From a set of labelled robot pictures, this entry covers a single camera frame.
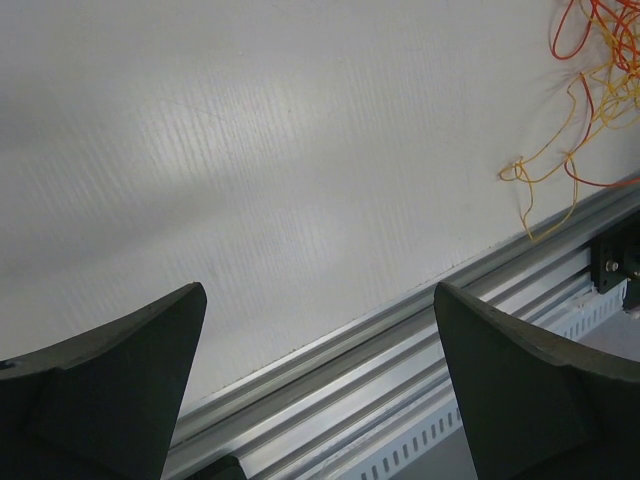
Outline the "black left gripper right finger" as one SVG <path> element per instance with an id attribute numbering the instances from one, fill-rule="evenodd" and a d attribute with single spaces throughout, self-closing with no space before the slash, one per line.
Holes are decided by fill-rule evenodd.
<path id="1" fill-rule="evenodd" d="M 639 364 L 445 282 L 439 337 L 481 479 L 636 479 Z"/>

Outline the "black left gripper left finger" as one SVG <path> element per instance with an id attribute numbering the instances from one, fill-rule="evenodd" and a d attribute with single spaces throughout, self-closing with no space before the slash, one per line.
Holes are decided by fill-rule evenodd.
<path id="1" fill-rule="evenodd" d="M 4 479 L 158 479 L 207 305 L 194 282 L 1 362 Z"/>

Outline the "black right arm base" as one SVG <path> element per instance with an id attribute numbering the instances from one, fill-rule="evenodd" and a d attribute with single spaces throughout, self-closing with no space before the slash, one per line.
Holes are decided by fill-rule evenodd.
<path id="1" fill-rule="evenodd" d="M 247 480 L 239 459 L 225 455 L 190 475 L 186 480 Z"/>

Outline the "aluminium table frame rail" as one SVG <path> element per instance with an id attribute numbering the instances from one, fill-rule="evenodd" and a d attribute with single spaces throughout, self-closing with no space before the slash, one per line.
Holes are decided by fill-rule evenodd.
<path id="1" fill-rule="evenodd" d="M 591 240 L 638 209 L 637 187 L 598 193 L 557 234 L 516 240 L 449 282 L 578 340 L 621 310 L 626 291 L 594 285 Z M 229 455 L 250 479 L 387 479 L 460 426 L 425 288 L 183 417 L 163 475 L 196 479 Z"/>

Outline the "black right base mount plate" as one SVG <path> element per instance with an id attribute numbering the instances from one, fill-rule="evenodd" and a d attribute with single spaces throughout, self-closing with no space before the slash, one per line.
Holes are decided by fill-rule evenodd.
<path id="1" fill-rule="evenodd" d="M 591 280 L 605 294 L 624 283 L 623 309 L 639 314 L 639 212 L 627 216 L 591 242 Z"/>

